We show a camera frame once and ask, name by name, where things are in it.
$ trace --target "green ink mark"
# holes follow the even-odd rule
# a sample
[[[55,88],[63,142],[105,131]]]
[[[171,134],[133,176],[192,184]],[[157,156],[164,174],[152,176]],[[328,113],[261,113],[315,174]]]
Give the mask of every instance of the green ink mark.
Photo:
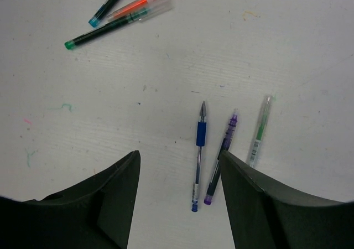
[[[24,150],[25,150],[26,153],[27,153],[27,166],[28,166],[28,168],[31,168],[31,166],[29,165],[29,161],[31,160],[31,157],[33,156],[33,154],[35,153],[35,151],[32,152],[32,153],[28,153],[28,150],[27,150],[26,148],[25,148]]]
[[[66,107],[70,112],[72,112],[72,105],[68,103],[63,103],[60,108],[48,108],[48,110],[60,110]]]

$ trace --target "white label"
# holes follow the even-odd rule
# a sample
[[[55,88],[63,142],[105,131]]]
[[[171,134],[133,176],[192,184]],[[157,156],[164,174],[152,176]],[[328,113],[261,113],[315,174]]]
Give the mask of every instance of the white label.
[[[199,196],[199,184],[193,184],[193,194],[192,194],[192,202],[198,203],[198,196]]]
[[[251,156],[249,157],[249,166],[251,166],[252,168],[254,167],[254,164],[256,162],[256,156],[260,146],[261,146],[261,141],[256,139],[253,144]]]

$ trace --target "pen grip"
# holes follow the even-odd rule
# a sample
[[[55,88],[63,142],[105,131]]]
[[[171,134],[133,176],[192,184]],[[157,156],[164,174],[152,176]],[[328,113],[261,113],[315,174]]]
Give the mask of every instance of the pen grip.
[[[206,136],[206,123],[198,122],[197,141],[196,141],[196,145],[198,147],[205,146],[205,136]]]

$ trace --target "pink ink mark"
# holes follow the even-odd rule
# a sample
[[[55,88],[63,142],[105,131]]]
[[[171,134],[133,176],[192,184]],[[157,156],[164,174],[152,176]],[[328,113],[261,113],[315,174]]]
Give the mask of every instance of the pink ink mark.
[[[26,122],[26,123],[29,123],[30,125],[32,125],[32,122],[30,120],[27,120],[26,118],[23,118],[23,120]]]

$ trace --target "green pen end cap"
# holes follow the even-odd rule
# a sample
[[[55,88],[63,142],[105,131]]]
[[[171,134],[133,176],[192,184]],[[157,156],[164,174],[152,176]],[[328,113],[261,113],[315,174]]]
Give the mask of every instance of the green pen end cap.
[[[73,50],[76,48],[76,45],[72,40],[67,41],[64,45],[68,50]]]

